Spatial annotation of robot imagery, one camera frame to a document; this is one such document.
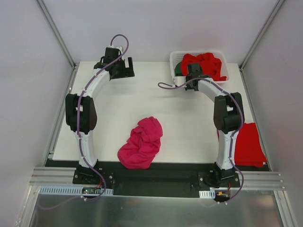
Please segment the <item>white plastic laundry basket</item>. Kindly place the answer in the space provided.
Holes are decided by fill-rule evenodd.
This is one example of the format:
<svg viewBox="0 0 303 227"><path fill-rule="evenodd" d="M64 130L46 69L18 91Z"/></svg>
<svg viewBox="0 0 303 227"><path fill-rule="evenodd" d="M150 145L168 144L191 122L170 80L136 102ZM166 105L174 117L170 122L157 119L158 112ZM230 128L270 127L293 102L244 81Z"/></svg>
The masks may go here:
<svg viewBox="0 0 303 227"><path fill-rule="evenodd" d="M170 72L173 84L182 85L189 80L190 70L209 76L217 84L230 79L224 54L218 50L174 51L169 55Z"/></svg>

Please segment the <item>pink t shirt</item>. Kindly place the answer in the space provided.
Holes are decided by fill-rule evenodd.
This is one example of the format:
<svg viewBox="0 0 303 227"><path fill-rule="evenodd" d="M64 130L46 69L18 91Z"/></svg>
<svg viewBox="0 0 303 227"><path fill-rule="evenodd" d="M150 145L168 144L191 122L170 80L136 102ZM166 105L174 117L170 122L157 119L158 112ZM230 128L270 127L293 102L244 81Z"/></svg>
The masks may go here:
<svg viewBox="0 0 303 227"><path fill-rule="evenodd" d="M162 136L158 119L141 119L117 153L120 163L127 169L148 169L160 150Z"/></svg>

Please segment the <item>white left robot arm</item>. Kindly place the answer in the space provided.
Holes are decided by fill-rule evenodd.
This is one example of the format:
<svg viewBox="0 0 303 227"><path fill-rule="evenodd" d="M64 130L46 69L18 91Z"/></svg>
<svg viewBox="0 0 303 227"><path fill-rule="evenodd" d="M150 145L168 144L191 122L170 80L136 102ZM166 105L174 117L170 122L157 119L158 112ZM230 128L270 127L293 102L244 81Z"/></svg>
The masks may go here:
<svg viewBox="0 0 303 227"><path fill-rule="evenodd" d="M93 142L93 130L98 120L94 99L109 81L134 77L133 60L131 57L127 59L127 67L122 50L122 47L107 47L88 82L78 92L65 97L66 124L76 137L80 153L72 181L74 184L102 183Z"/></svg>

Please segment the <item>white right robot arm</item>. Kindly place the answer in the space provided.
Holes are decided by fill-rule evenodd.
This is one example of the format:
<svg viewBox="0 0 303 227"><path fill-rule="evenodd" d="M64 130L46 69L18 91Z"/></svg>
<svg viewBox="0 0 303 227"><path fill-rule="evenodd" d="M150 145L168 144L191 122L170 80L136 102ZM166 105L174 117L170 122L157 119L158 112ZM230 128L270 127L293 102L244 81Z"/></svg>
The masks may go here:
<svg viewBox="0 0 303 227"><path fill-rule="evenodd" d="M198 63L187 67L186 89L205 94L214 103L214 125L219 134L218 156L213 171L203 181L206 185L219 188L235 176L235 147L240 129L244 125L244 110L241 94L229 93L204 75Z"/></svg>

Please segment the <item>red crumpled t shirt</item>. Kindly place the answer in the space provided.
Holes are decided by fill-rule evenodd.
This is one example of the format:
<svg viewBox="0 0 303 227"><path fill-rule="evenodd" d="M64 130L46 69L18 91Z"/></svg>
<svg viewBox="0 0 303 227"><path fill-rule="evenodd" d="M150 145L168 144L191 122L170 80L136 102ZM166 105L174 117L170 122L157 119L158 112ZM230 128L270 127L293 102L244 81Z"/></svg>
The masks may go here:
<svg viewBox="0 0 303 227"><path fill-rule="evenodd" d="M180 63L180 70L183 76L189 74L187 67L194 63L198 63L202 73L209 75L214 81L227 80L226 76L221 75L222 61L216 58L213 53L207 52L197 56L186 53Z"/></svg>

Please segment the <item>green t shirt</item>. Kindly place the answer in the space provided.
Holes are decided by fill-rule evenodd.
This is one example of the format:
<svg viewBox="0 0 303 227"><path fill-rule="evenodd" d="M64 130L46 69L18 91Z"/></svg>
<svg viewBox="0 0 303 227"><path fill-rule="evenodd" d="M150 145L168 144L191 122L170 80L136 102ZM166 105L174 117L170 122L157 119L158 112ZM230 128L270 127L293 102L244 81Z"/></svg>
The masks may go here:
<svg viewBox="0 0 303 227"><path fill-rule="evenodd" d="M175 68L174 68L174 73L175 73L175 76L176 77L182 77L183 74L182 74L182 70L181 70L181 62L179 62Z"/></svg>

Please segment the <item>folded red t shirt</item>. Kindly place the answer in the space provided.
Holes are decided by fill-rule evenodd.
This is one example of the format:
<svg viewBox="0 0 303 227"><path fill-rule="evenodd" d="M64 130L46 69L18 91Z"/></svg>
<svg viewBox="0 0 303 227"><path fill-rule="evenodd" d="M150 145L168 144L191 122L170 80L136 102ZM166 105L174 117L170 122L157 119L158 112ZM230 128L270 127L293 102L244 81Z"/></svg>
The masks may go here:
<svg viewBox="0 0 303 227"><path fill-rule="evenodd" d="M267 162L254 123L237 124L230 131L218 128L217 134L219 150L216 164L220 169L231 169L233 164L262 167Z"/></svg>

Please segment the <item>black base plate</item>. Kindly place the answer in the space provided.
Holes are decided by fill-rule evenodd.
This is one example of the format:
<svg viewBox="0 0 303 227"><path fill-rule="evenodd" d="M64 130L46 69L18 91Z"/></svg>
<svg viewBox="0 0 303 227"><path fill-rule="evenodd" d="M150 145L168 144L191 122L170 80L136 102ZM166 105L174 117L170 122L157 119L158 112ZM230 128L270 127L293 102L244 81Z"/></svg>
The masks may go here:
<svg viewBox="0 0 303 227"><path fill-rule="evenodd" d="M77 161L48 160L47 167L72 167L74 172ZM214 164L191 163L153 163L148 169L127 169L119 162L98 162L99 176L102 183L74 184L84 185L82 194L93 197L112 193L115 196L138 197L172 197L197 198L200 191L208 191L211 187L206 185L203 178L213 171ZM224 180L221 188L239 188L240 175L235 173L233 178Z"/></svg>

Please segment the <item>aluminium frame rail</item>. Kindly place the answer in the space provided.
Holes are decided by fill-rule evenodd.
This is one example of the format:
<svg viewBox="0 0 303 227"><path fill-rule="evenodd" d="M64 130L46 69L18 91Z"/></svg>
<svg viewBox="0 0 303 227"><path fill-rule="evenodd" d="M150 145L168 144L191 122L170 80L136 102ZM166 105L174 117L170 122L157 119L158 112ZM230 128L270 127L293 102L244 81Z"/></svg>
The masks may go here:
<svg viewBox="0 0 303 227"><path fill-rule="evenodd" d="M242 191L284 191L286 186L278 172L244 171L224 179L217 188L205 183L206 172L197 170L101 170L104 179L81 176L75 168L36 167L31 185L49 186L49 194L84 194L138 197L203 198L206 193L235 194Z"/></svg>

